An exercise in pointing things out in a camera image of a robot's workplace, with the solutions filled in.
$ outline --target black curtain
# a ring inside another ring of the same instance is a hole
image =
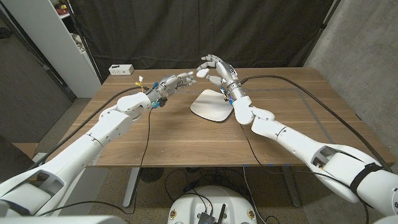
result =
[[[70,2],[106,78],[112,64],[196,68],[207,54],[234,67],[297,67],[333,0]]]

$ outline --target robotic arm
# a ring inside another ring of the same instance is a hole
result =
[[[55,208],[76,176],[111,141],[128,132],[141,111],[164,106],[167,97],[196,83],[193,72],[169,75],[148,91],[124,96],[104,110],[99,121],[51,161],[0,184],[0,203],[9,207],[7,217],[39,215]],[[31,182],[40,175],[42,183]]]
[[[386,216],[398,214],[398,175],[382,169],[377,160],[358,149],[315,141],[276,121],[270,111],[251,106],[250,97],[244,92],[231,65],[214,55],[201,59],[207,62],[197,68],[197,77],[227,87],[228,90],[222,91],[232,103],[235,118],[240,124],[252,122],[254,133],[278,142],[312,172],[327,176],[316,175],[340,197],[352,203],[361,199]],[[221,78],[208,75],[207,67],[215,67]]]

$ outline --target cable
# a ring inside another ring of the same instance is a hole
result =
[[[106,105],[108,105],[108,103],[110,103],[112,100],[114,100],[116,97],[118,97],[119,95],[130,91],[130,90],[136,90],[136,89],[141,89],[140,86],[135,86],[135,87],[131,87],[128,89],[125,89],[123,91],[120,91],[119,93],[115,94],[114,96],[112,96],[106,103],[104,103],[104,105],[102,105],[101,107],[99,107],[92,115],[90,115],[84,122],[82,122],[81,125],[79,125],[79,127],[77,127],[72,133],[70,133],[65,139],[63,139],[60,143],[58,143],[53,149],[51,149],[51,151],[49,153],[47,153],[44,157],[42,157],[41,159],[39,159],[35,164],[33,164],[32,166],[30,166],[28,168],[28,170],[31,170],[37,166],[39,166],[41,163],[45,163],[45,160],[51,155],[53,154],[59,147],[61,147],[65,142],[67,142],[73,135],[75,135],[89,120],[91,120],[98,112],[100,112]]]
[[[368,211],[368,206],[366,205],[366,203],[365,203],[362,199],[360,199],[360,201],[362,202],[363,207],[364,207],[365,212],[366,212],[366,224],[369,224],[369,211]]]
[[[299,88],[300,90],[302,90],[304,93],[306,93],[308,96],[310,96],[311,98],[313,98],[317,103],[319,103],[321,106],[324,107],[324,109],[326,109],[327,111],[329,111],[330,114],[332,114],[337,120],[339,120],[343,125],[345,125],[352,133],[354,133],[359,140],[361,140],[363,142],[363,144],[372,152],[372,154],[376,157],[376,159],[380,162],[380,164],[383,166],[383,168],[389,172],[392,172],[391,168],[386,164],[386,162],[384,161],[384,159],[380,156],[380,154],[372,147],[372,145],[370,145],[370,143],[368,143],[368,141],[357,132],[357,130],[355,130],[351,125],[349,125],[343,118],[340,118],[340,116],[338,116],[333,110],[331,110],[329,107],[327,107],[327,105],[325,105],[324,103],[322,103],[322,101],[320,101],[317,97],[315,97],[314,95],[312,95],[309,91],[307,91],[305,88],[301,87],[299,84],[289,80],[288,78],[282,77],[282,76],[278,76],[278,75],[255,75],[255,76],[251,76],[251,77],[247,77],[244,78],[241,81],[241,85],[243,85],[245,82],[247,82],[248,80],[252,79],[252,78],[278,78],[284,81],[287,81],[288,83],[292,84],[293,86],[296,86],[297,88]]]
[[[142,162],[144,162],[144,156],[145,153],[147,152],[148,149],[148,144],[149,144],[149,134],[150,134],[150,114],[152,113],[153,108],[150,109],[149,114],[148,114],[148,135],[147,135],[147,144],[145,146],[144,149],[144,153],[142,154],[142,159],[141,159],[141,163],[139,164],[139,172],[138,172],[138,176],[137,176],[137,184],[136,184],[136,188],[133,190],[133,192],[135,192],[135,196],[134,196],[134,210],[132,211],[133,213],[136,211],[136,205],[137,205],[137,192],[138,192],[138,184],[139,184],[139,179],[141,177],[141,167],[142,167]]]
[[[132,214],[135,212],[135,211],[133,211],[133,212],[131,212],[131,213],[125,212],[123,209],[117,207],[116,205],[112,205],[111,203],[107,203],[107,202],[84,201],[84,202],[72,203],[72,204],[70,204],[70,205],[66,205],[66,206],[62,206],[62,207],[55,208],[55,209],[51,209],[51,210],[49,210],[49,211],[47,211],[47,212],[41,213],[40,215],[38,215],[38,217],[41,217],[41,216],[46,215],[46,214],[48,214],[48,213],[55,212],[55,211],[60,210],[60,209],[63,209],[63,208],[68,208],[68,207],[72,207],[72,206],[75,206],[75,205],[81,205],[81,204],[84,204],[84,203],[101,203],[101,204],[104,204],[104,205],[107,205],[107,206],[110,206],[110,207],[113,207],[113,208],[117,208],[119,211],[123,212],[123,213],[126,214],[126,215],[132,215]]]
[[[249,143],[249,146],[250,146],[251,152],[252,152],[253,155],[254,155],[254,158],[256,158],[257,162],[260,164],[260,166],[262,166],[262,164],[261,164],[261,162],[259,161],[259,159],[257,159],[257,156],[256,156],[256,154],[255,154],[254,151],[253,151],[253,148],[251,147],[249,138],[248,138],[248,136],[246,135],[246,132],[244,131],[242,124],[239,124],[239,125],[241,126],[241,129],[242,129],[242,131],[243,131],[244,137],[246,137],[246,140],[247,140],[248,143]]]
[[[172,196],[169,194],[169,191],[167,190],[167,185],[166,185],[166,183],[167,183],[167,179],[170,177],[170,175],[172,175],[174,172],[176,172],[176,171],[182,171],[183,173],[184,173],[184,175],[185,175],[185,179],[187,180],[187,184],[189,185],[189,181],[188,181],[188,176],[187,176],[187,173],[185,173],[185,171],[184,170],[181,170],[181,169],[177,169],[177,170],[174,170],[173,172],[171,172],[171,173],[169,173],[168,175],[167,175],[167,177],[165,178],[165,180],[164,180],[164,189],[165,189],[165,191],[166,191],[166,193],[167,193],[167,195],[169,196],[169,198],[171,199],[171,201],[174,203],[174,199],[172,198]],[[207,213],[207,206],[206,206],[206,203],[205,203],[205,201],[201,198],[201,197],[199,197],[200,198],[200,200],[203,202],[203,204],[205,205],[205,213]]]
[[[246,172],[244,171],[244,167],[242,167],[242,168],[243,168],[244,182],[246,183],[246,186],[248,187],[248,190],[249,190],[249,193],[250,193],[250,197],[251,197],[251,201],[253,202],[253,207],[254,207],[254,209],[256,210],[256,213],[259,215],[260,220],[261,220],[264,224],[267,224],[267,222],[264,221],[264,219],[261,217],[261,214],[260,214],[259,211],[257,210],[257,206],[256,206],[256,203],[254,202],[254,198],[253,198],[253,195],[252,195],[252,193],[251,193],[251,190],[250,190],[248,181],[246,180]]]
[[[166,177],[165,180],[164,180],[164,189],[165,189],[167,195],[169,196],[170,200],[171,200],[173,203],[174,203],[175,200],[172,198],[172,196],[169,194],[169,191],[167,190],[167,179],[169,178],[170,175],[172,175],[172,174],[173,174],[174,172],[176,172],[176,171],[182,171],[182,172],[184,173],[184,175],[185,175],[186,180],[187,180],[187,184],[189,184],[188,176],[187,176],[187,174],[184,172],[184,170],[177,169],[177,170],[174,170],[173,172],[171,172],[171,173],[169,173],[169,174],[167,175],[167,177]]]
[[[200,195],[200,194],[198,194],[198,193],[185,193],[185,194],[183,194],[183,195],[187,195],[187,194],[190,194],[190,195],[197,195],[197,196],[203,197],[204,199],[206,199],[207,201],[209,201],[210,206],[211,206],[210,216],[212,216],[212,214],[213,214],[213,204],[211,203],[211,201],[210,201],[208,198],[206,198],[205,196]]]
[[[146,146],[145,146],[145,150],[144,150],[144,153],[143,153],[143,155],[142,155],[141,163],[139,164],[139,170],[140,170],[140,172],[138,173],[138,176],[137,176],[137,179],[138,179],[138,180],[139,180],[140,175],[141,175],[142,162],[144,161],[144,156],[145,156],[145,153],[146,153],[146,151],[147,151],[148,143],[149,143],[150,114],[151,114],[151,112],[152,112],[152,109],[150,109],[149,115],[148,115],[148,136],[147,136],[147,144],[146,144]],[[122,211],[122,212],[123,212],[124,214],[126,214],[126,215],[132,215],[132,214],[134,214],[134,212],[136,211],[138,183],[139,183],[139,181],[137,182],[136,188],[135,188],[135,190],[133,191],[133,192],[135,192],[136,194],[135,194],[135,197],[134,197],[134,209],[133,209],[133,211],[132,211],[131,213],[125,212],[123,209],[121,209],[121,208],[119,208],[119,207],[117,207],[116,205],[113,205],[113,204],[111,204],[111,203],[100,202],[100,201],[95,201],[95,200],[94,200],[94,201],[77,202],[77,203],[73,203],[73,204],[70,204],[70,205],[58,207],[58,208],[49,210],[49,211],[47,211],[47,212],[41,213],[40,215],[38,215],[38,217],[40,217],[40,216],[42,216],[42,215],[46,215],[46,214],[51,213],[51,212],[54,212],[54,211],[57,211],[57,210],[60,210],[60,209],[63,209],[63,208],[68,208],[68,207],[71,207],[71,206],[74,206],[74,205],[80,205],[80,204],[84,204],[84,203],[102,203],[102,204],[104,204],[104,205],[108,205],[108,206],[110,206],[110,207],[117,208],[118,210]]]
[[[245,135],[245,137],[246,137],[246,140],[247,140],[248,143],[249,143],[249,146],[250,146],[251,152],[253,153],[253,156],[256,158],[256,160],[257,160],[257,162],[260,164],[260,166],[263,167],[263,165],[262,165],[262,164],[260,163],[260,161],[257,159],[256,154],[254,153],[253,148],[251,147],[249,138],[248,138],[248,136],[246,135],[246,133],[244,132],[244,129],[243,129],[242,125],[241,125],[241,128],[242,128],[242,131],[243,131],[243,133],[244,133],[244,135]],[[267,172],[271,173],[271,174],[284,174],[283,172],[272,172],[272,171],[269,171],[269,170],[267,170],[267,169],[265,169],[265,170],[266,170]],[[334,181],[336,181],[336,182],[338,182],[338,183],[344,185],[345,187],[349,188],[349,186],[348,186],[347,184],[343,183],[342,181],[340,181],[340,180],[338,180],[338,179],[336,179],[336,178],[334,178],[334,177],[331,177],[331,176],[329,176],[329,175],[326,175],[326,174],[321,174],[321,173],[317,173],[317,172],[309,172],[309,171],[293,171],[293,172],[286,172],[286,173],[291,173],[291,174],[293,174],[293,173],[298,173],[298,172],[301,172],[301,173],[310,173],[310,174],[315,174],[315,175],[320,175],[320,176],[323,176],[323,177],[327,177],[327,178],[329,178],[329,179],[331,179],[331,180],[334,180]],[[254,203],[254,199],[253,199],[253,197],[252,197],[252,194],[251,194],[251,191],[250,191],[250,188],[249,188],[249,184],[248,184],[248,182],[247,182],[247,180],[246,180],[246,174],[245,174],[245,172],[244,172],[244,167],[243,167],[243,176],[244,176],[244,181],[245,181],[245,183],[246,183],[246,185],[247,185],[247,187],[248,187],[248,190],[249,190],[249,192],[250,192],[250,196],[251,196],[251,200],[253,201],[254,208],[256,209],[256,212],[258,213],[256,204]],[[359,196],[358,196],[358,198],[360,199],[360,201],[363,203],[363,205],[364,205],[364,207],[365,207],[365,212],[366,212],[366,224],[368,224],[368,223],[369,223],[369,212],[368,212],[368,208],[367,208],[367,206],[366,206],[366,203],[365,203]],[[265,221],[262,219],[262,217],[261,217],[260,214],[259,214],[259,217],[260,217],[261,221],[263,221],[263,222],[266,224],[267,219],[268,219],[269,217],[272,217],[272,216],[268,216],[268,217],[266,218]]]
[[[279,220],[278,220],[275,216],[273,216],[273,215],[269,215],[269,216],[266,218],[266,222],[267,222],[267,220],[268,220],[269,218],[275,218],[276,221],[277,221],[278,224],[279,224]]]

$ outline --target white power strip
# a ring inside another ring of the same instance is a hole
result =
[[[112,65],[109,68],[111,75],[131,75],[134,68],[132,65]]]

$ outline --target concrete wall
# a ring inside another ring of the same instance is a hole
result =
[[[304,65],[320,71],[396,159],[397,2],[341,1]],[[398,165],[393,171],[398,172]]]

